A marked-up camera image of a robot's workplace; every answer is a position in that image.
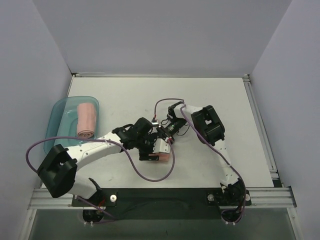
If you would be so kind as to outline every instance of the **white backdrop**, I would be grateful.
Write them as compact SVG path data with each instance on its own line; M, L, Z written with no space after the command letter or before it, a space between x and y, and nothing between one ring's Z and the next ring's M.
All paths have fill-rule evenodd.
M73 73L250 74L291 0L33 0Z
M38 176L25 160L71 74L31 0L0 3L0 239L18 239ZM38 167L44 151L30 157Z
M252 86L304 236L319 239L319 0L293 0L252 73Z

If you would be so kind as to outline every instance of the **teal plastic tray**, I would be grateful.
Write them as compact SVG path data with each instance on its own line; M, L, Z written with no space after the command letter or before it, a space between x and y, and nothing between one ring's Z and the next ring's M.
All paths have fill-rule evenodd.
M99 119L99 102L92 96L71 96L66 97L53 106L48 127L46 129L45 138L56 136L77 136L78 112L77 106L82 103L92 103L96 110L95 133L98 131ZM81 140L74 139L57 139L44 142L43 150L46 154L57 144L61 144L64 148L76 146L84 143Z

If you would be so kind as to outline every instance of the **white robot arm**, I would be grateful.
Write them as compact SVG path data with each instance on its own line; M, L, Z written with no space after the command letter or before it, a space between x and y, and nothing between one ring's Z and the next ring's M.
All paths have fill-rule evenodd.
M174 107L173 111L175 114L176 118L180 118L180 119L184 119L184 116L182 115L180 108L183 106L184 104L179 104L176 107ZM186 115L186 117L191 120L194 119L195 116L194 114L198 115L198 118L202 118L202 121L204 123L206 123L206 126L209 127L210 124L213 124L214 127L216 128L221 128L221 130L224 131L224 127L220 121L220 119L218 118L218 115L215 117L209 117L210 113L209 111L212 111L213 115L216 115L216 112L214 111L214 109L211 106L208 106L206 108L202 108L202 107L196 107L196 106L191 106L191 105L186 105L185 108L182 109L183 113ZM201 120L197 119L195 121L193 121L194 123L199 123ZM230 157L228 154L228 150L226 147L226 140L224 139L224 136L222 137L222 139L219 139L215 142L212 141L208 141L211 145L215 146L215 148L227 159L227 161L231 164L230 161ZM233 185L236 182L238 182L238 175L230 168L229 165L227 165L227 163L222 159L221 156L218 156L218 161L215 162L215 164L220 167L219 172L219 179L220 179L220 183L224 186L228 186L228 185Z
M54 198L70 193L90 199L100 187L93 179L77 175L77 171L102 157L120 153L122 147L126 150L137 148L139 159L142 161L158 160L159 156L156 154L159 153L169 154L168 141L173 143L174 134L187 122L180 111L182 105L182 102L178 102L168 108L167 116L170 124L166 127L141 117L135 124L118 127L100 137L102 142L88 142L68 148L56 145L47 154L37 173ZM225 129L213 107L187 105L183 112L188 119L192 119L194 127L201 136L230 161L225 145ZM216 164L221 169L219 179L222 188L239 181L237 174L221 157Z

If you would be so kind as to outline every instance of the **screw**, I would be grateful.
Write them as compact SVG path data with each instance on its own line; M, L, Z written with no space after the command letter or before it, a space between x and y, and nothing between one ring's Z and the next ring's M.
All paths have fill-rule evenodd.
M209 194L208 195L208 200L209 200L209 202L212 202L213 200L215 200L214 195L213 194Z
M110 196L110 201L112 202L112 203L114 203L114 202L116 202L117 201L117 196L116 195L111 195Z
M249 194L246 194L246 195L245 195L245 200L246 200L246 201L250 201L250 195L249 195Z

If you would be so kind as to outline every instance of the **purple cable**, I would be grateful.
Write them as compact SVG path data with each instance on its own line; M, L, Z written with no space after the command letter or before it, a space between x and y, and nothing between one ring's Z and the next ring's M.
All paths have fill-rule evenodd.
M182 101L183 104L185 103L185 100L184 99L181 99L181 98L163 98L163 99L160 99L159 101L157 101L154 105L154 116L156 117L157 115L157 106L158 106L158 103L162 102L162 101L167 101L167 100L178 100L178 101Z
M181 108L181 114L184 117L184 119L187 121L187 123L190 125L190 127L194 130L194 132L197 134L197 136L212 150L214 151L216 154L218 154L224 161L225 163L235 172L235 174L238 175L239 179L243 182L243 186L244 186L244 199L243 199L243 205L242 205L242 210L241 210L241 214L240 216L234 221L234 223L237 223L240 221L240 219L242 218L244 211L245 211L245 206L246 206L246 185L245 182L243 180L243 178L241 177L240 173L229 163L229 161L225 158L225 156L223 156L223 154L221 152L219 152L218 150L216 150L213 146L211 146L211 144L209 144L205 138L203 136L201 136L201 134L197 131L197 129L194 127L194 125L191 123L191 121L187 118L187 116L185 115L185 113L183 112L183 109L186 107L186 105L184 104ZM221 212L221 214L223 214L224 212L229 211L229 209L225 209Z
M46 142L46 141L51 141L51 140L55 140L55 139L74 139L74 140L81 140L81 141L87 141L87 142L98 142L98 143L111 143L111 144L115 144L117 146L119 146L123 151L124 153L127 155L134 171L144 180L148 181L148 182L153 182L153 183L156 183L156 182L161 182L162 180L165 180L167 177L169 177L169 175L172 173L172 171L174 170L174 167L175 167L175 163L176 163L176 156L175 156L175 151L174 149L172 148L172 145L171 145L171 142L168 141L168 144L171 148L171 152L172 152L172 166L169 170L169 172L162 178L160 179L150 179L150 178L147 178L145 176L143 176L139 171L138 169L136 168L135 166L135 163L134 161L132 160L129 152L127 149L125 149L124 146L122 146L120 143L118 142L115 142L115 141L112 141L112 140L106 140L106 139L86 139L86 138L80 138L80 137L75 137L75 136L53 136L53 137L49 137L49 138L46 138L46 139L43 139L43 140L40 140L40 141L37 141L35 142L34 144L32 144L26 151L25 153L25 160L26 160L26 163L28 164L28 166L31 168L32 171L34 171L35 173L37 173L37 170L31 165L30 163L30 160L29 160L29 152L31 149L33 149L35 146L43 143L43 142Z

